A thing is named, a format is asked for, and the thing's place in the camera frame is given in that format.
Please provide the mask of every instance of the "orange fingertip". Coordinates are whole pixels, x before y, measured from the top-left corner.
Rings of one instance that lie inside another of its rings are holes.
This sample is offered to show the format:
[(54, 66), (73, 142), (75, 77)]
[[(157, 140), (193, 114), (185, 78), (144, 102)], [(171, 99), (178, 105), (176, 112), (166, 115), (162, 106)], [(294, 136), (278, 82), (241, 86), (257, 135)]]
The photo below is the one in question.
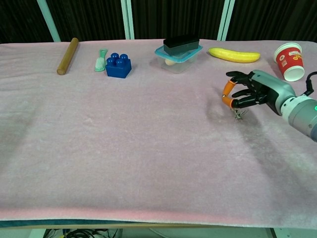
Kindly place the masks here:
[(232, 108), (232, 101), (233, 99), (232, 98), (229, 98), (229, 97), (222, 97), (222, 101), (230, 108)]
[(232, 91), (232, 89), (234, 88), (234, 86), (236, 86), (236, 84), (234, 82), (232, 82), (231, 80), (228, 80), (226, 86), (223, 89), (222, 94), (225, 96), (228, 96), (229, 93)]

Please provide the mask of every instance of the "yellow banana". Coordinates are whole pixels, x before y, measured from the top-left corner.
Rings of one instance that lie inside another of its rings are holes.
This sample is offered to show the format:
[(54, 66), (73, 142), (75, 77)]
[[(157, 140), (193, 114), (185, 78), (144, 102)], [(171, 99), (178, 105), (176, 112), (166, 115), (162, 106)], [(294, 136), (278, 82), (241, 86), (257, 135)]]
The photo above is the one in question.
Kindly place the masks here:
[(214, 57), (238, 63), (251, 63), (261, 56), (258, 52), (238, 52), (224, 48), (209, 48), (208, 51)]

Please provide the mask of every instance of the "wooden stick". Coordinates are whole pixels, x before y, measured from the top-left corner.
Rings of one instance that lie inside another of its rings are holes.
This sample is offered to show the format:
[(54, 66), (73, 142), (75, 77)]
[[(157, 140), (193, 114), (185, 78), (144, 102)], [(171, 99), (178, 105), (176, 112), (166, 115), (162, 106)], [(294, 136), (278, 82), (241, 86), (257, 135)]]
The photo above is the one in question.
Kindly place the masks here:
[(59, 75), (64, 75), (66, 74), (66, 71), (68, 69), (68, 66), (71, 62), (71, 59), (73, 58), (76, 48), (78, 46), (78, 39), (77, 38), (73, 38), (67, 48), (66, 53), (64, 54), (63, 59), (61, 60), (58, 68), (57, 68), (57, 73)]

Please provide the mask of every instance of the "red and white cup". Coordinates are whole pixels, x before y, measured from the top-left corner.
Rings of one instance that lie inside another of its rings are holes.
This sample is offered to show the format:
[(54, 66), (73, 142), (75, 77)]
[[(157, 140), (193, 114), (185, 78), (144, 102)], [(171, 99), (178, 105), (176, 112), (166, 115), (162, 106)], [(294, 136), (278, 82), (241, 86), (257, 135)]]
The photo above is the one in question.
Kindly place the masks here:
[(277, 48), (274, 61), (278, 64), (286, 81), (297, 81), (305, 74), (302, 47), (297, 43), (286, 43)]

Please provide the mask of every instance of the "blue toy block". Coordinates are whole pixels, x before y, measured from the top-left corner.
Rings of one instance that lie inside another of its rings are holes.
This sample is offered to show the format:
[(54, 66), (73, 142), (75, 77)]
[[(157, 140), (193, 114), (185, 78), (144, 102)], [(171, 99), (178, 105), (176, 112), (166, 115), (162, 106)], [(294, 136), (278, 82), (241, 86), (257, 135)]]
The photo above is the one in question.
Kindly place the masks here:
[(131, 60), (126, 54), (119, 55), (112, 53), (110, 58), (107, 58), (106, 71), (109, 77), (125, 78), (131, 71)]

